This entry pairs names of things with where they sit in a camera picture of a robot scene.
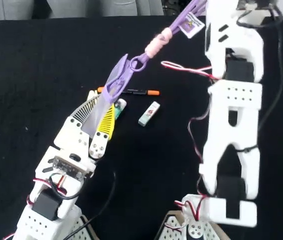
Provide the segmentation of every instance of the yellow plastic part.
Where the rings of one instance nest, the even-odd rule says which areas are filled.
[[[108,134],[109,136],[108,140],[110,140],[112,138],[114,128],[115,128],[115,106],[114,104],[112,104],[109,110],[106,112],[106,115],[99,123],[97,131],[102,132],[104,134]]]

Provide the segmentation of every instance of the small sticker tag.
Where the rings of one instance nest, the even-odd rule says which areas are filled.
[[[190,12],[178,27],[187,36],[187,38],[191,39],[205,27],[205,24],[195,17],[192,12]]]

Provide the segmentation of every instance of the orange cap marker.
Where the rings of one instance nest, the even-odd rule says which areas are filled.
[[[97,92],[101,93],[104,87],[100,86],[97,88]],[[136,90],[136,89],[127,89],[122,91],[123,94],[132,94],[132,95],[149,95],[149,96],[159,96],[161,93],[158,90]]]

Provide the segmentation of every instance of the white bracket with holes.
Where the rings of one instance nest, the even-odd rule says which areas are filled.
[[[90,136],[81,130],[82,123],[74,117],[67,117],[64,125],[57,134],[54,144],[64,151],[64,156],[78,168],[86,173],[93,172],[96,168],[95,161],[88,157]],[[69,158],[69,155],[75,153],[80,157],[77,162]]]
[[[236,24],[243,13],[237,7],[238,0],[207,1],[205,54],[212,66],[212,75],[221,79],[226,70],[226,49],[232,49],[235,56],[253,63],[254,82],[258,83],[264,75],[264,41],[255,29]],[[241,21],[258,25],[264,18],[265,11],[256,10]]]
[[[203,164],[199,166],[207,191],[213,195],[217,186],[217,168],[228,145],[243,150],[257,145],[259,110],[262,105],[262,85],[259,83],[219,80],[209,87],[211,105],[208,136],[203,149]],[[237,111],[237,124],[229,124],[229,112]],[[246,184],[246,198],[258,194],[260,151],[237,153],[241,177]]]
[[[54,144],[60,150],[49,146],[35,170],[36,178],[29,200],[35,202],[43,189],[49,188],[45,181],[52,174],[52,181],[59,183],[65,175],[60,187],[66,190],[66,196],[72,196],[81,189],[85,175],[94,173],[95,161],[89,158],[89,135],[81,131],[82,122],[74,116],[69,116],[64,122]],[[17,224],[14,240],[62,240],[73,228],[83,222],[79,218],[82,212],[75,205],[77,197],[63,200],[57,210],[57,219],[50,221],[32,210],[32,205],[26,205]],[[74,235],[73,240],[92,240],[88,231],[83,229]]]
[[[198,206],[202,196],[187,194],[182,202],[189,201],[194,209]],[[184,218],[194,221],[192,210],[189,204],[182,207]],[[257,207],[254,202],[240,201],[239,219],[226,217],[226,199],[217,197],[207,197],[202,200],[199,209],[199,220],[203,222],[213,222],[218,224],[228,224],[234,226],[255,227],[257,224]]]
[[[166,224],[172,227],[180,227],[177,218],[175,216],[170,216]],[[183,240],[183,228],[180,230],[173,230],[166,226],[163,227],[162,232],[158,238],[158,240]]]
[[[102,158],[105,154],[108,139],[108,134],[101,131],[97,131],[91,141],[89,155],[94,159]]]
[[[67,218],[50,221],[27,205],[20,216],[13,240],[62,240],[81,215],[81,209],[74,205]]]
[[[170,216],[165,222],[172,227],[181,227],[175,216]],[[218,234],[207,221],[190,221],[189,224],[181,229],[174,230],[166,226],[162,229],[158,240],[220,240]]]
[[[220,240],[208,221],[190,221],[188,224],[188,235],[192,239]]]

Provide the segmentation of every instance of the black cloth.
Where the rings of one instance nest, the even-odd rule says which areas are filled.
[[[106,82],[125,53],[131,58],[141,54],[172,20],[152,16],[0,21],[0,239],[15,231],[35,169],[66,117],[86,100],[89,90]],[[264,29],[261,35],[262,116],[278,90],[279,68],[276,31]],[[187,124],[207,108],[209,81],[165,69],[160,61],[207,66],[204,42],[204,31],[191,40],[177,34],[128,85],[160,90],[161,96],[122,96],[127,107],[104,159],[77,201],[86,216],[96,214],[115,170],[114,198],[92,223],[101,240],[151,240],[167,211],[176,209],[174,200],[196,193],[199,160]],[[153,101],[161,104],[160,110],[146,127],[138,125]],[[207,120],[193,125],[201,149],[207,127]],[[260,133],[259,147],[258,224],[245,239],[283,239],[283,95]],[[223,159],[233,167],[220,163],[225,174],[239,168],[235,152],[229,153]],[[222,227],[232,239],[240,239],[242,228]]]

